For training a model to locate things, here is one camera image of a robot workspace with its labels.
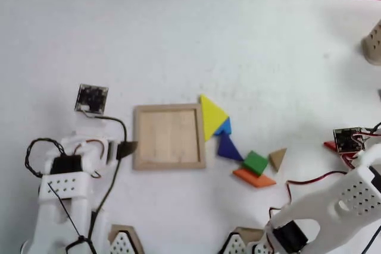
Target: perforated plate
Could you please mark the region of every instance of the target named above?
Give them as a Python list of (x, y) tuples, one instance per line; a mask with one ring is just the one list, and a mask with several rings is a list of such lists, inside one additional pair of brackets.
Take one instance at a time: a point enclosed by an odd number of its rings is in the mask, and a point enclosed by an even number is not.
[(253, 254), (271, 254), (271, 249), (267, 243), (260, 243), (253, 247)]
[(239, 234), (233, 234), (223, 254), (245, 254), (246, 245)]
[(379, 193), (365, 181), (352, 181), (342, 189), (338, 207), (353, 215), (368, 215), (381, 208)]
[(135, 254), (135, 250), (126, 233), (118, 233), (110, 247), (110, 254)]
[(42, 177), (39, 200), (57, 198), (48, 186), (49, 183), (62, 199), (86, 197), (90, 191), (90, 180), (90, 175), (85, 172), (44, 175)]

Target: dark blue triangle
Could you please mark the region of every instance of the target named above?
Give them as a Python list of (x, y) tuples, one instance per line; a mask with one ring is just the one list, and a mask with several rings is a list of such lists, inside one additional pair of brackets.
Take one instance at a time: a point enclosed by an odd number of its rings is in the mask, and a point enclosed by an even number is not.
[(218, 147), (217, 154), (221, 157), (243, 161), (241, 155), (239, 154), (236, 146), (234, 146), (232, 140), (229, 135), (225, 132), (221, 133), (220, 136), (220, 146)]

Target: yellow triangle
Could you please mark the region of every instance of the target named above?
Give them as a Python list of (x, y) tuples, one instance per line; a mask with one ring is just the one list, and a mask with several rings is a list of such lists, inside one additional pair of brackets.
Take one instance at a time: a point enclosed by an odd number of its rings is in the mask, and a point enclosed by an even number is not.
[(205, 141), (208, 141), (229, 116), (205, 95), (201, 95), (200, 98), (202, 120), (204, 122), (204, 136)]

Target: wooden tray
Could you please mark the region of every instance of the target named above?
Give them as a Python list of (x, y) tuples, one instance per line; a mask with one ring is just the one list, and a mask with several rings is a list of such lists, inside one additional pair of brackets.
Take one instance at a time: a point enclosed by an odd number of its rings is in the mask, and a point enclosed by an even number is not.
[(200, 104), (137, 106), (134, 130), (134, 169), (205, 168)]

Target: green square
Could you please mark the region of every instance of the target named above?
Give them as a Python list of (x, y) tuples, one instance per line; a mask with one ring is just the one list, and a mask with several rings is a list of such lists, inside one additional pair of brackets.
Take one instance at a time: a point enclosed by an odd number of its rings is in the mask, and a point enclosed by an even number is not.
[(254, 151), (250, 151), (246, 159), (243, 162), (243, 166), (255, 173), (256, 175), (261, 175), (268, 164), (268, 160), (258, 155)]

